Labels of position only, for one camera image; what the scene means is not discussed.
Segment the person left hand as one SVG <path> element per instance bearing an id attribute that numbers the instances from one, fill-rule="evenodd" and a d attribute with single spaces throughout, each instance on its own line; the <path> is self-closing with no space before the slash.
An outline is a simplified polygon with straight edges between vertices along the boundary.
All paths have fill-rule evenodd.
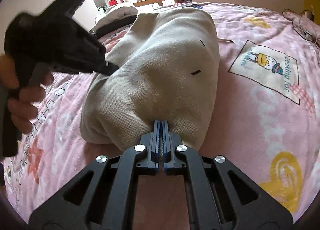
<path id="1" fill-rule="evenodd" d="M 51 85 L 53 80 L 52 73 L 47 73 L 38 85 L 23 87 L 17 98 L 8 100 L 7 106 L 11 113 L 11 120 L 23 134 L 27 135 L 31 132 L 33 126 L 30 121 L 39 113 L 33 103 L 44 100 L 46 93 L 43 87 Z M 8 89 L 19 88 L 14 61 L 5 54 L 1 55 L 1 84 Z"/>

